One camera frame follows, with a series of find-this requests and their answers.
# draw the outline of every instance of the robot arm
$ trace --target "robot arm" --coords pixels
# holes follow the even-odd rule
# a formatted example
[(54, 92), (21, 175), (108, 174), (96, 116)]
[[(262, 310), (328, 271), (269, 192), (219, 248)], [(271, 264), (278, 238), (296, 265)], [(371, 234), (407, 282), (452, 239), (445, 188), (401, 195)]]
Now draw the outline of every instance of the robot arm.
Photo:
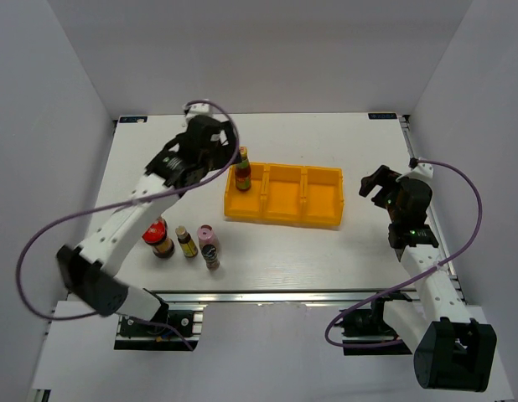
[[(142, 234), (184, 193), (149, 201), (146, 197), (193, 186), (208, 172), (221, 169), (231, 160), (236, 147), (233, 127), (230, 122), (220, 122), (209, 115), (207, 105), (192, 106), (186, 115), (186, 132), (163, 147), (132, 190), (132, 198), (137, 202), (118, 209), (74, 249), (64, 245), (58, 251), (65, 286), (101, 316), (117, 313), (165, 322), (168, 305), (164, 301), (145, 289), (115, 279), (114, 275)], [(222, 131), (227, 144), (220, 141)]]
[[(440, 255), (438, 241), (425, 224), (433, 168), (425, 163), (412, 167), (404, 175), (379, 167), (361, 180), (360, 195), (366, 197), (375, 186), (381, 187), (372, 201), (390, 215), (390, 247), (414, 277), (436, 265)], [(347, 324), (363, 322), (376, 334), (400, 336), (414, 355), (417, 381), (423, 388), (484, 391), (497, 343), (494, 329), (472, 317), (444, 269), (415, 282), (415, 287), (424, 315), (397, 293), (373, 302), (370, 312), (356, 310), (347, 316)]]

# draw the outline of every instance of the yellow compartment tray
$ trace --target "yellow compartment tray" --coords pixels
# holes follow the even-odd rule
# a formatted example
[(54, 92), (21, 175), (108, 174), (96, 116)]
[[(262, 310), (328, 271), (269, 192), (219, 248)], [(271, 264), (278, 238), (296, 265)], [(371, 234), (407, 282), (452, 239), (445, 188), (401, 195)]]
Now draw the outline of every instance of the yellow compartment tray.
[(235, 166), (225, 186), (224, 214), (238, 220), (339, 226), (343, 171), (330, 167), (251, 163), (251, 188), (235, 187)]

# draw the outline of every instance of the white backdrop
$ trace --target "white backdrop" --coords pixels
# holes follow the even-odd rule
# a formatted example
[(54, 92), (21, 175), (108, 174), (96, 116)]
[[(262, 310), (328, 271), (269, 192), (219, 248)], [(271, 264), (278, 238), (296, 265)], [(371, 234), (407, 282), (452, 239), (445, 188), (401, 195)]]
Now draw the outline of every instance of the white backdrop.
[[(45, 0), (0, 0), (0, 402), (26, 400), (47, 322), (15, 291), (28, 238), (50, 220), (94, 202), (111, 119)], [(23, 283), (50, 313), (65, 295), (57, 249), (86, 221), (64, 224), (28, 253)]]
[(470, 2), (49, 0), (112, 117), (412, 112)]
[[(464, 295), (498, 336), (518, 400), (518, 2), (473, 2), (412, 115), (420, 154), (463, 169), (479, 187), (484, 218), (455, 263)], [(452, 250), (473, 230), (474, 196), (436, 169), (437, 210)]]

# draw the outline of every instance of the brown bottle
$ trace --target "brown bottle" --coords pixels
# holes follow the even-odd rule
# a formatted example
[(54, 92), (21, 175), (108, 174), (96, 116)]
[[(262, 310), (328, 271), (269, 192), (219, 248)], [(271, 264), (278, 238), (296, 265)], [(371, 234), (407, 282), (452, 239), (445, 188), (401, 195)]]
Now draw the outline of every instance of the brown bottle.
[(248, 149), (239, 147), (242, 162), (238, 163), (235, 168), (235, 185), (241, 191), (247, 191), (251, 188), (251, 167), (248, 161)]
[(161, 217), (143, 234), (143, 240), (153, 247), (153, 253), (158, 258), (169, 258), (174, 254), (175, 246), (168, 237), (166, 221)]
[(187, 232), (184, 226), (179, 226), (175, 230), (175, 234), (177, 235), (177, 241), (181, 246), (181, 250), (185, 257), (192, 258), (197, 256), (198, 249), (195, 246), (194, 241), (192, 240), (192, 236)]

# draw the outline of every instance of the white tabletop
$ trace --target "white tabletop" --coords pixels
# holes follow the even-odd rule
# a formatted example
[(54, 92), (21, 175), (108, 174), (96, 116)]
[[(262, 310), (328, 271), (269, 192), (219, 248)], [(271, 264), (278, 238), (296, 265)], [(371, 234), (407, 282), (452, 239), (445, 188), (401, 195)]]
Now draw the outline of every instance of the white tabletop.
[[(358, 195), (362, 177), (381, 164), (408, 167), (398, 120), (365, 113), (234, 115), (253, 162), (342, 168), (344, 217), (338, 230), (230, 222), (223, 215), (227, 174), (184, 195), (163, 214), (170, 234), (182, 224), (195, 236), (210, 224), (220, 239), (221, 268), (211, 273), (201, 256), (187, 260), (179, 247), (169, 260), (140, 239), (117, 278), (155, 291), (379, 289), (408, 278), (387, 241), (387, 212)], [(117, 125), (97, 205), (127, 198), (145, 165), (176, 134), (182, 116), (149, 116)], [(110, 213), (93, 217), (89, 234)]]

